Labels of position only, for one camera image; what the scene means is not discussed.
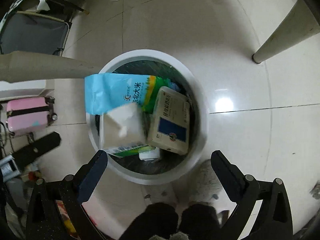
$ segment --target white box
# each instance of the white box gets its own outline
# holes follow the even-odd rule
[[[157,98],[147,144],[180,155],[188,153],[190,104],[188,98],[168,87],[161,87]]]

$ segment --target beige table leg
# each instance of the beige table leg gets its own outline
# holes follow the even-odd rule
[[[266,42],[252,55],[259,64],[320,32],[320,26],[303,0],[298,0]]]

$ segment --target person's leg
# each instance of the person's leg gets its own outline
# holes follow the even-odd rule
[[[178,214],[174,207],[165,203],[148,205],[135,218],[119,240],[149,240],[154,235],[169,239],[177,231]]]
[[[210,160],[200,166],[189,193],[189,207],[182,213],[179,231],[189,236],[190,240],[214,239],[220,229],[217,213],[210,206],[222,185],[214,173]]]

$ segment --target pink box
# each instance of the pink box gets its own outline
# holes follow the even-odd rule
[[[22,98],[7,104],[7,128],[15,135],[28,134],[47,127],[53,116],[54,98]]]

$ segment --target black strap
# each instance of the black strap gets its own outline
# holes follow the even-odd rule
[[[22,114],[45,112],[49,110],[50,110],[49,106],[40,106],[40,107],[29,108],[29,109],[12,110],[7,112],[7,118],[17,116],[17,115],[22,115]]]

